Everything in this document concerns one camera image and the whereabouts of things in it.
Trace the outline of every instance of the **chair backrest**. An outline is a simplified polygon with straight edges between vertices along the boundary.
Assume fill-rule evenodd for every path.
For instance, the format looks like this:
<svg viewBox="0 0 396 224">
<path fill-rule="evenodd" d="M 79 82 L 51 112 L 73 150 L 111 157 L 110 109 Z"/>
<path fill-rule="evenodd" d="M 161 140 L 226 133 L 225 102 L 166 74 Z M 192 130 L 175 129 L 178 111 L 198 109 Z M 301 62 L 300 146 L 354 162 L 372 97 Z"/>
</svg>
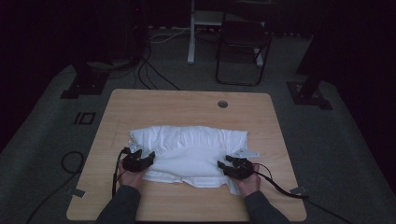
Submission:
<svg viewBox="0 0 396 224">
<path fill-rule="evenodd" d="M 224 12 L 223 20 L 227 14 L 233 14 L 247 21 L 274 24 L 280 20 L 283 9 L 279 4 L 268 1 L 237 0 L 227 4 Z"/>
</svg>

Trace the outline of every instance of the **hand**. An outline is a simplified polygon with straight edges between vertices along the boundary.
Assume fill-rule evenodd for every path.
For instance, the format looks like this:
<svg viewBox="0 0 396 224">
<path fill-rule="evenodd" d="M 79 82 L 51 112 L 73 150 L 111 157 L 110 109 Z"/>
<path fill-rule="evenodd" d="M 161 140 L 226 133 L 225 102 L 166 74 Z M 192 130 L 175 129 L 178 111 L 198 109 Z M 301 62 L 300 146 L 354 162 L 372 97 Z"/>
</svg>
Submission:
<svg viewBox="0 0 396 224">
<path fill-rule="evenodd" d="M 120 185 L 128 185 L 140 191 L 140 188 L 143 183 L 143 176 L 145 175 L 146 170 L 138 173 L 133 173 L 130 171 L 125 171 L 122 167 L 123 160 L 120 161 L 119 164 L 119 182 Z"/>
<path fill-rule="evenodd" d="M 253 170 L 256 172 L 259 172 L 260 165 L 259 164 L 253 164 Z M 238 180 L 238 179 L 233 179 L 232 181 L 236 184 L 236 186 L 239 188 L 239 191 L 242 194 L 242 197 L 246 197 L 251 193 L 254 193 L 258 190 L 260 190 L 260 184 L 262 180 L 260 177 L 253 173 L 250 177 L 243 179 L 243 180 Z"/>
</svg>

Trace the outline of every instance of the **black wearable hand device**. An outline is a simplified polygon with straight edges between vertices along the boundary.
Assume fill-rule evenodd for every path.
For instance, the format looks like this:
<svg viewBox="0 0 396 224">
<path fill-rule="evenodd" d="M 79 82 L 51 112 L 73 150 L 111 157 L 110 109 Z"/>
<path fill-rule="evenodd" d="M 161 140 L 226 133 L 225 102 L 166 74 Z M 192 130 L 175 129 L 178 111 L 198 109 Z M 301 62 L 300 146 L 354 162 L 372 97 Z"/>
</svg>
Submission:
<svg viewBox="0 0 396 224">
<path fill-rule="evenodd" d="M 253 164 L 247 159 L 238 159 L 231 156 L 225 156 L 225 160 L 233 164 L 233 167 L 226 166 L 223 162 L 218 161 L 218 167 L 223 173 L 234 179 L 246 179 L 253 175 Z"/>
<path fill-rule="evenodd" d="M 132 153 L 129 148 L 126 150 L 127 156 L 123 159 L 122 167 L 126 171 L 141 172 L 154 163 L 155 152 L 151 152 L 148 157 L 141 159 L 142 149 Z"/>
</svg>

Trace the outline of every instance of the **dark sleeve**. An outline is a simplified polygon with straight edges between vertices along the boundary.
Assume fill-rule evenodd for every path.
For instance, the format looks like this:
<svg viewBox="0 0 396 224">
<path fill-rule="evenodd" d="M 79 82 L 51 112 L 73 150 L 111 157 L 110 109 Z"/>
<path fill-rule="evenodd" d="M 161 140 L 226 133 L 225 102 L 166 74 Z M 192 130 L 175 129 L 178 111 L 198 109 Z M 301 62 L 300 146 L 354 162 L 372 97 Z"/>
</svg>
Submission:
<svg viewBox="0 0 396 224">
<path fill-rule="evenodd" d="M 244 201 L 252 224 L 290 223 L 282 213 L 268 202 L 261 191 L 249 194 Z"/>
<path fill-rule="evenodd" d="M 95 223 L 133 224 L 139 202 L 140 193 L 137 189 L 126 185 L 120 186 Z"/>
</svg>

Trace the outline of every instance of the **black metal base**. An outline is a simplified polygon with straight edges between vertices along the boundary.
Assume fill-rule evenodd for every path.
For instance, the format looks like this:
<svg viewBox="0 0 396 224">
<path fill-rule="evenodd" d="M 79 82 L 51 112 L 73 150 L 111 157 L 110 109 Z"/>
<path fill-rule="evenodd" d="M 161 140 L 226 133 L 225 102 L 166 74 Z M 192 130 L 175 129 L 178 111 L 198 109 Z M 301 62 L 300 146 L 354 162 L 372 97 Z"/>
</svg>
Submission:
<svg viewBox="0 0 396 224">
<path fill-rule="evenodd" d="M 312 96 L 304 97 L 300 94 L 300 90 L 304 83 L 300 82 L 287 82 L 291 97 L 297 105 L 318 105 L 320 109 L 332 110 L 332 106 L 328 100 L 325 100 L 320 92 L 316 90 Z"/>
<path fill-rule="evenodd" d="M 62 93 L 61 99 L 77 99 L 80 95 L 101 95 L 108 75 L 109 73 L 91 71 L 88 80 L 77 75 L 69 90 Z"/>
</svg>

